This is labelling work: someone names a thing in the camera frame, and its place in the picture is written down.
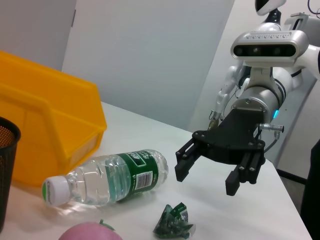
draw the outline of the white table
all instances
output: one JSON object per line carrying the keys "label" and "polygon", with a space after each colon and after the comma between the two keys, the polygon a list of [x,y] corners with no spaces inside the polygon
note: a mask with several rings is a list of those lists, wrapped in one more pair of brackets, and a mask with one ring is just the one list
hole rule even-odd
{"label": "white table", "polygon": [[241,184],[227,196],[225,180],[235,166],[201,157],[187,178],[177,182],[175,152],[191,133],[103,103],[108,129],[95,156],[155,149],[168,161],[167,181],[157,191],[108,207],[44,205],[40,189],[11,186],[0,240],[57,240],[68,228],[103,219],[123,240],[153,240],[166,204],[183,202],[196,224],[193,240],[310,240],[274,166],[261,167],[257,184]]}

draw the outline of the yellow storage crate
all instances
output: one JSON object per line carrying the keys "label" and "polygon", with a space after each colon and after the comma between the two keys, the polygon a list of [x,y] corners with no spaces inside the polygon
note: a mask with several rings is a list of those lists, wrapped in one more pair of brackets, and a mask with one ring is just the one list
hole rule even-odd
{"label": "yellow storage crate", "polygon": [[107,128],[95,84],[5,52],[0,116],[21,131],[13,179],[32,186],[85,161]]}

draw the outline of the white bottle cap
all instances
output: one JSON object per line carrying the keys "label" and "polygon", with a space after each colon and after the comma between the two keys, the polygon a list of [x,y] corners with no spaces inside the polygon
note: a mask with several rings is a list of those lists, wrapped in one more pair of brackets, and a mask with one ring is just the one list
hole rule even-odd
{"label": "white bottle cap", "polygon": [[70,200],[70,189],[64,176],[47,178],[42,185],[43,200],[49,206],[59,206]]}

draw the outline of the pink ball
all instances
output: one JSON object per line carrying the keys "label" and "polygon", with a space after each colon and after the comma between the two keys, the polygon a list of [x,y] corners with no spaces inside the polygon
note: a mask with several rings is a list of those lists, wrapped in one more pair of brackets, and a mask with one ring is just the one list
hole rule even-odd
{"label": "pink ball", "polygon": [[69,228],[59,240],[123,240],[110,228],[96,223],[85,222]]}

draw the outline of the black mesh trash can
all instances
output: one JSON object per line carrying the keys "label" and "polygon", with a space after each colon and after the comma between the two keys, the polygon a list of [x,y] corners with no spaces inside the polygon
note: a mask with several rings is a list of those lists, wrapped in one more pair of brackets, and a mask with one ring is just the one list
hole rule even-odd
{"label": "black mesh trash can", "polygon": [[16,125],[0,117],[0,233],[5,223],[17,143],[20,136],[20,130]]}

